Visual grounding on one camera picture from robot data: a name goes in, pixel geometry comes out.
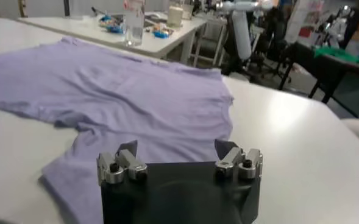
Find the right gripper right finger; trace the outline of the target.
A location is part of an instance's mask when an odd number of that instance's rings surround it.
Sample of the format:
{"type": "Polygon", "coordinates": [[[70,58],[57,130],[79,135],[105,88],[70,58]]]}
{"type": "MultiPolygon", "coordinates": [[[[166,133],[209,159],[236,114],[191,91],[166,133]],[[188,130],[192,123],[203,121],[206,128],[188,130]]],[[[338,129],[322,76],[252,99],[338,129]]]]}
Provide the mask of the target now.
{"type": "Polygon", "coordinates": [[[239,180],[261,178],[263,154],[259,149],[245,152],[232,141],[215,139],[215,150],[219,160],[215,162],[215,176],[226,179],[237,175],[239,180]]]}

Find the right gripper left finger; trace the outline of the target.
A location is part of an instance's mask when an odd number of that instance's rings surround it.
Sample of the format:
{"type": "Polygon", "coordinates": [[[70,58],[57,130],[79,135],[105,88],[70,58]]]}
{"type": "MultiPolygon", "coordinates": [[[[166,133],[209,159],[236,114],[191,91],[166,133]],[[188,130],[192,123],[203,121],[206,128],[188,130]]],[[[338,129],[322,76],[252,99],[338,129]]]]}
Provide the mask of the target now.
{"type": "Polygon", "coordinates": [[[120,184],[128,177],[142,183],[148,176],[148,166],[137,160],[138,141],[130,141],[119,146],[112,154],[100,153],[96,159],[98,184],[120,184]]]}

